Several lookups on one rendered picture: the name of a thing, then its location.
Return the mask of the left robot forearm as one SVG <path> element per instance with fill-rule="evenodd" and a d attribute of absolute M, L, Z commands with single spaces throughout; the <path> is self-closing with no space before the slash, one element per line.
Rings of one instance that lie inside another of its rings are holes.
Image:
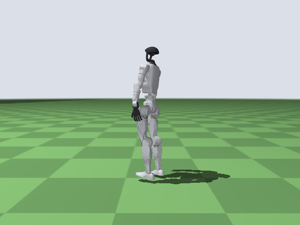
<path fill-rule="evenodd" d="M 139 95 L 141 93 L 141 91 L 139 90 L 140 86 L 139 86 L 139 82 L 135 82 L 134 83 L 134 94 L 133 94 L 133 107 L 137 107 L 137 102 L 139 101 Z"/>

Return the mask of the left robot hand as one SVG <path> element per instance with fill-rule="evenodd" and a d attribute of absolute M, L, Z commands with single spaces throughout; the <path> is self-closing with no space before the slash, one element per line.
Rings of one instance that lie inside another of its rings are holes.
<path fill-rule="evenodd" d="M 137 102 L 137 107 L 133 107 L 133 108 L 134 108 L 134 110 L 133 110 L 133 112 L 132 112 L 131 117 L 132 117 L 132 118 L 134 117 L 134 121 L 137 121 L 137 122 L 138 122 L 138 120 L 141 121 L 142 118 L 141 118 L 141 116 L 140 116 L 140 111 L 138 110 L 138 108 L 139 108 L 139 103 Z M 139 118 L 140 118 L 141 120 L 140 120 Z"/>

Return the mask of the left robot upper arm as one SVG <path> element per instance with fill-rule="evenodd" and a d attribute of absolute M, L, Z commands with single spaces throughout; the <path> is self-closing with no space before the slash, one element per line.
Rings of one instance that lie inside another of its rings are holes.
<path fill-rule="evenodd" d="M 149 67 L 150 67 L 150 65 L 147 65 L 147 64 L 140 65 L 140 68 L 139 68 L 140 71 L 139 71 L 138 81 L 137 81 L 137 82 L 139 82 L 140 88 L 143 85 L 143 81 L 145 79 L 146 73 L 149 71 Z"/>

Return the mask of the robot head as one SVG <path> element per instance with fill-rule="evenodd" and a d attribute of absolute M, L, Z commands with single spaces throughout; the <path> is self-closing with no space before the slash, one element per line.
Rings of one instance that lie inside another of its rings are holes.
<path fill-rule="evenodd" d="M 151 60 L 152 56 L 159 54 L 159 50 L 155 47 L 148 47 L 147 49 L 145 49 L 146 52 L 146 61 L 150 62 L 150 64 L 155 64 L 154 60 Z M 148 54 L 150 55 L 150 58 L 148 59 Z"/>

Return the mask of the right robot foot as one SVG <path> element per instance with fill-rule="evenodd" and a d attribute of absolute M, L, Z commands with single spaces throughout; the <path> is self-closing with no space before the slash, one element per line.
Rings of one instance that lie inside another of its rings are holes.
<path fill-rule="evenodd" d="M 163 176 L 164 175 L 164 171 L 160 170 L 157 171 L 156 169 L 154 171 L 152 171 L 151 173 L 153 173 L 154 175 L 159 175 L 159 176 Z"/>

